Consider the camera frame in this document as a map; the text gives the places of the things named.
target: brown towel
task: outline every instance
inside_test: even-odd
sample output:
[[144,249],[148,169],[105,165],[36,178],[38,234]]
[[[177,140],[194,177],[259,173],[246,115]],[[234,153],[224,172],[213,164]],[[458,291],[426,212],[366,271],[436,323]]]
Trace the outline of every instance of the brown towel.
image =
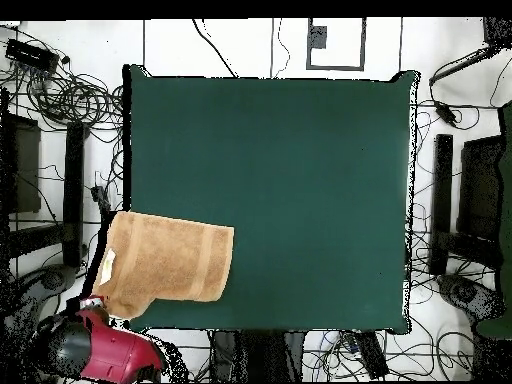
[[[231,265],[234,229],[118,212],[93,287],[107,311],[131,319],[155,299],[210,302],[220,298]],[[108,252],[111,275],[101,283]]]

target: black cable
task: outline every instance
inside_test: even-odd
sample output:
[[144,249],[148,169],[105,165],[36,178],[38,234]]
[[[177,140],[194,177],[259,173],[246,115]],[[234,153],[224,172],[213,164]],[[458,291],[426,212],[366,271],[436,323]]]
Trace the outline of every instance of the black cable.
[[[446,374],[445,370],[444,370],[444,367],[447,366],[446,364],[443,363],[442,361],[442,355],[440,354],[441,352],[441,348],[440,348],[440,345],[441,345],[441,341],[447,337],[447,336],[450,336],[450,335],[458,335],[458,336],[461,336],[461,337],[464,337],[466,340],[469,340],[472,344],[474,343],[473,340],[468,337],[467,334],[464,334],[464,333],[461,333],[460,331],[448,331],[444,334],[442,334],[438,339],[437,339],[437,342],[435,344],[435,348],[436,348],[436,357],[437,357],[437,363],[439,365],[439,368],[441,370],[441,373],[443,374],[443,377],[447,380],[447,381],[450,381],[450,379],[448,378],[448,375]],[[461,363],[455,361],[453,358],[451,357],[448,357],[450,359],[450,361],[452,362],[452,366],[449,367],[449,368],[453,368],[453,363],[457,363],[459,366],[461,366],[462,368],[464,368],[466,371],[468,371],[471,375],[473,374],[472,372],[472,369],[468,369],[466,367],[466,365],[462,365]]]
[[196,23],[196,20],[195,19],[192,19],[192,22],[194,24],[194,28],[196,29],[197,33],[199,34],[199,36],[205,40],[209,45],[210,47],[215,50],[215,53],[217,53],[217,56],[219,56],[220,60],[222,60],[222,63],[224,63],[224,66],[227,68],[227,70],[229,71],[229,73],[234,77],[234,78],[238,78],[238,75],[235,74],[231,68],[229,67],[229,65],[226,63],[226,61],[224,60],[224,58],[222,57],[222,55],[220,54],[220,52],[217,50],[217,47],[215,47],[213,45],[213,43],[204,36],[204,34],[199,30],[199,27],[197,26],[197,23]]
[[43,262],[43,264],[41,265],[41,268],[40,268],[40,269],[44,268],[44,266],[46,265],[46,262],[48,262],[51,258],[54,258],[55,256],[57,256],[57,255],[58,255],[58,254],[60,254],[60,253],[62,253],[62,250],[59,250],[57,253],[54,253],[54,254],[53,254],[53,255],[51,255],[49,258],[47,258],[47,259]]
[[18,178],[21,178],[23,181],[25,181],[29,186],[35,188],[38,193],[41,195],[41,197],[43,198],[44,202],[46,203],[46,207],[48,208],[48,211],[50,212],[50,215],[53,219],[53,222],[55,223],[55,225],[57,226],[60,226],[60,224],[58,223],[57,221],[57,217],[56,215],[53,213],[52,211],[52,208],[50,207],[50,204],[48,203],[48,200],[46,199],[45,195],[43,194],[43,192],[41,190],[39,190],[38,187],[36,187],[34,184],[32,184],[30,181],[26,180],[25,178],[23,178],[20,174],[16,174],[18,176]]
[[496,79],[496,85],[494,87],[494,91],[492,92],[491,94],[491,98],[489,99],[489,104],[491,106],[494,106],[492,104],[492,98],[494,97],[494,95],[496,94],[496,90],[498,89],[498,85],[500,84],[500,79],[501,79],[501,76],[503,75],[503,72],[505,72],[505,69],[507,69],[508,65],[510,65],[510,62],[512,62],[512,57],[508,60],[507,64],[503,67],[503,69],[501,70],[500,74],[498,75],[498,78]]
[[279,71],[277,71],[277,74],[274,76],[274,78],[277,78],[277,76],[286,70],[286,68],[288,68],[288,62],[290,61],[291,59],[291,55],[290,55],[290,51],[286,48],[286,46],[283,44],[283,42],[281,41],[281,25],[283,23],[283,18],[281,18],[281,20],[279,21],[279,28],[277,30],[277,41],[279,41],[279,44],[281,44],[281,47],[283,49],[286,50],[286,53],[288,54],[288,59],[286,59],[286,64],[284,65],[284,68],[283,69],[280,69]]

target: green cloth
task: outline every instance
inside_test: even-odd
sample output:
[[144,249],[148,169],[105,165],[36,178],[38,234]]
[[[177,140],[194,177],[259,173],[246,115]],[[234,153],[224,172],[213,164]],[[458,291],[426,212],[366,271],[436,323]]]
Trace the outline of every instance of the green cloth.
[[415,72],[394,82],[131,72],[132,210],[235,228],[220,300],[157,300],[132,328],[407,330]]

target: black device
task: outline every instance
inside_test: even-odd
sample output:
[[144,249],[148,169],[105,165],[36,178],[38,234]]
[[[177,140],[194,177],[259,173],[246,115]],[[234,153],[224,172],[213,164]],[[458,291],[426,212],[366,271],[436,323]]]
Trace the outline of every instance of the black device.
[[453,136],[439,134],[434,144],[431,238],[428,272],[446,273],[449,252],[499,268],[503,255],[498,242],[499,177],[497,162],[503,151],[501,136],[468,141],[463,149],[460,219],[457,232],[450,232]]
[[496,171],[505,151],[501,135],[464,143],[457,231],[498,240],[500,181]]
[[210,340],[210,382],[301,382],[305,336],[305,332],[216,331]]
[[[462,309],[471,323],[497,318],[504,305],[501,297],[482,284],[459,275],[442,275],[437,278],[439,293],[450,305]],[[493,340],[473,331],[472,380],[512,379],[512,340]]]
[[7,41],[5,57],[46,76],[54,74],[59,63],[57,54],[12,38]]
[[9,213],[37,212],[41,208],[37,178],[41,129],[37,121],[15,114],[9,114],[3,125],[9,127],[5,131],[13,134],[14,141],[7,146],[11,170],[16,175],[14,185],[9,187]]
[[498,54],[504,48],[512,47],[512,19],[505,18],[483,18],[484,41],[488,47],[479,49],[474,54],[468,56],[465,60],[453,65],[452,67],[439,72],[430,78],[430,86],[436,81],[452,75],[468,66],[489,59]]
[[82,122],[70,122],[67,126],[62,255],[64,263],[70,266],[79,266],[82,259],[84,142],[89,134]]
[[366,331],[354,333],[353,335],[361,353],[361,360],[370,378],[375,380],[389,374],[386,357],[380,347],[377,333],[375,331]]
[[483,18],[484,41],[489,46],[510,48],[512,46],[512,19]]
[[437,278],[443,300],[466,312],[473,325],[484,319],[498,318],[504,312],[503,302],[494,290],[460,275]]

